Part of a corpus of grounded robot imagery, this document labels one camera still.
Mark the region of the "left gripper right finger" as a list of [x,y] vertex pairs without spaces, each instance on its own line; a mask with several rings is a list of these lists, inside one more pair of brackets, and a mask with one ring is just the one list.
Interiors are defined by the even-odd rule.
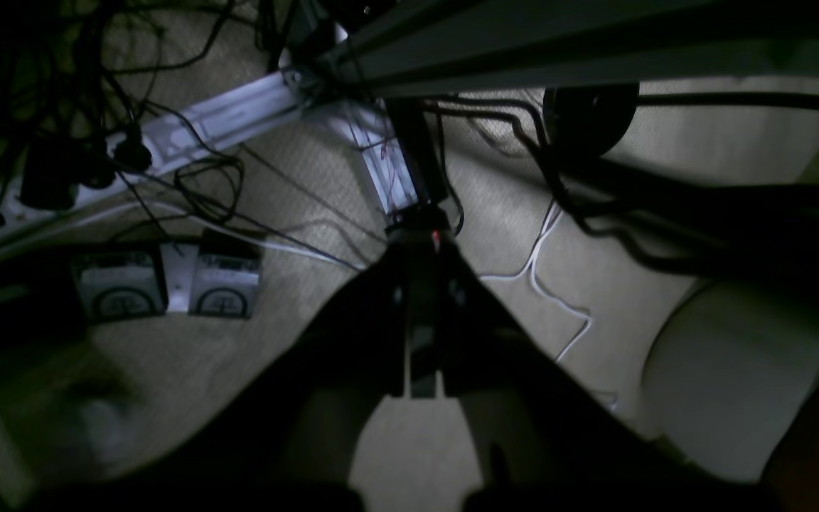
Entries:
[[605,411],[530,340],[457,247],[409,247],[409,394],[459,401],[483,474],[465,511],[770,511]]

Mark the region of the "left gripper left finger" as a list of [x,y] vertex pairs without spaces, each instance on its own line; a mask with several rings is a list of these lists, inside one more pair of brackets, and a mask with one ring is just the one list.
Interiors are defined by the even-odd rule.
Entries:
[[48,510],[365,510],[348,480],[366,422],[404,390],[406,259],[389,247],[169,456],[123,479],[50,491]]

